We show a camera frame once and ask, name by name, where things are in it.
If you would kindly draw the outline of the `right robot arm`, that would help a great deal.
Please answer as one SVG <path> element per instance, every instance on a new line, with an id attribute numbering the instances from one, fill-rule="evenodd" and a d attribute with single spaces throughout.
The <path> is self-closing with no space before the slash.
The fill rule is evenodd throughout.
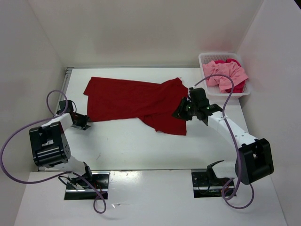
<path id="1" fill-rule="evenodd" d="M 196 105 L 184 97 L 173 116 L 185 121 L 191 121 L 196 116 L 234 147 L 237 154 L 235 161 L 220 160 L 207 166 L 206 179 L 209 184 L 217 185 L 223 178 L 239 178 L 241 183 L 249 185 L 274 172 L 269 141 L 244 131 L 217 104 Z"/>

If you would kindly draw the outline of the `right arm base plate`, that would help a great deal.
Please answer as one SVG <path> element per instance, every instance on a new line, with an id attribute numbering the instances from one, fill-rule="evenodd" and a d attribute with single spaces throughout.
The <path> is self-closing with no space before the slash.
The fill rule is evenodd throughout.
<path id="1" fill-rule="evenodd" d="M 229 178 L 219 178 L 216 181 L 212 181 L 205 171 L 192 171 L 191 178 L 193 190 L 202 192 L 206 190 L 221 190 L 229 180 Z"/>

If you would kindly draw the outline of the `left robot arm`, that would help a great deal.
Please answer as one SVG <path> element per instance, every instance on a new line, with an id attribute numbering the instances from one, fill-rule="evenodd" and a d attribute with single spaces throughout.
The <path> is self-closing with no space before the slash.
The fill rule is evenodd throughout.
<path id="1" fill-rule="evenodd" d="M 68 128 L 87 130 L 89 116 L 79 113 L 64 113 L 49 122 L 29 130 L 33 161 L 37 167 L 54 168 L 59 171 L 75 172 L 71 183 L 89 188 L 94 176 L 90 167 L 71 154 L 65 131 Z"/>

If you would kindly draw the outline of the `red t-shirt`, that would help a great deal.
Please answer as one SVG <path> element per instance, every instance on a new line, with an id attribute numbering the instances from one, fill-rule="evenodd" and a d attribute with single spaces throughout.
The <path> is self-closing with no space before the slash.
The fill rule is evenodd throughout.
<path id="1" fill-rule="evenodd" d="M 138 118 L 157 132 L 187 134 L 186 122 L 172 116 L 188 94 L 180 78 L 151 83 L 92 77 L 83 94 L 93 122 Z"/>

